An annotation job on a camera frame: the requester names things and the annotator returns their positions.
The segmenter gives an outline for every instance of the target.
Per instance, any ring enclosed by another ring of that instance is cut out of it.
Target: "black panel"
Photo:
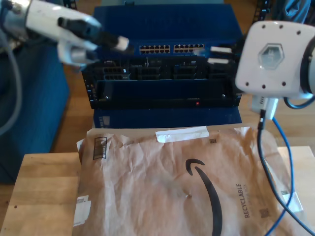
[[[83,77],[93,109],[234,107],[228,67],[201,57],[106,60]]]

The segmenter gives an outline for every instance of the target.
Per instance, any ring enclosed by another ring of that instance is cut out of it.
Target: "white tape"
[[[176,141],[205,138],[209,136],[206,126],[188,129],[175,129],[156,132],[159,143],[170,143]]]
[[[210,64],[228,64],[228,59],[219,59],[219,58],[209,58],[208,63]]]
[[[211,47],[211,52],[232,53],[231,48]]]
[[[286,203],[289,201],[289,197],[290,197],[290,194],[284,194],[284,195],[283,195],[283,199],[284,199],[284,201],[285,201]],[[302,205],[301,205],[300,199],[299,199],[299,197],[297,196],[297,193],[296,193],[296,192],[293,193],[293,197],[292,197],[292,200],[291,200],[291,202],[290,202],[289,209],[290,209],[293,213],[303,211],[303,207],[302,207]]]

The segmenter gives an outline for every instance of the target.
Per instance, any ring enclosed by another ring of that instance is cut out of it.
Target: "barcode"
[[[93,160],[106,159],[107,137],[98,137],[94,139]]]
[[[260,213],[260,218],[266,218],[266,217],[269,216],[269,210],[268,210],[268,208],[260,209],[260,210],[259,210],[259,213]]]

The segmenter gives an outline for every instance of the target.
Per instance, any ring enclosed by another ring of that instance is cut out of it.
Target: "amazon smile logo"
[[[202,161],[198,159],[188,159],[186,161],[186,170],[191,176],[192,176],[192,170],[191,170],[190,165],[192,163],[200,164],[203,166],[205,165],[205,163],[203,163]],[[221,208],[218,194],[213,184],[207,177],[207,175],[199,167],[196,166],[195,169],[197,170],[203,183],[205,184],[209,198],[210,198],[211,208],[212,208],[212,218],[213,218],[212,236],[220,236],[222,232],[222,208]]]

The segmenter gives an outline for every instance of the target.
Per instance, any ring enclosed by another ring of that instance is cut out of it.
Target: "amazon padded mailer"
[[[168,143],[156,135],[89,131],[78,196],[88,195],[91,209],[73,235],[264,235],[282,208],[259,161],[256,137],[248,127]],[[265,131],[263,150],[278,192],[286,195],[290,175]],[[305,221],[302,211],[296,215]],[[307,233],[286,214],[273,235]]]

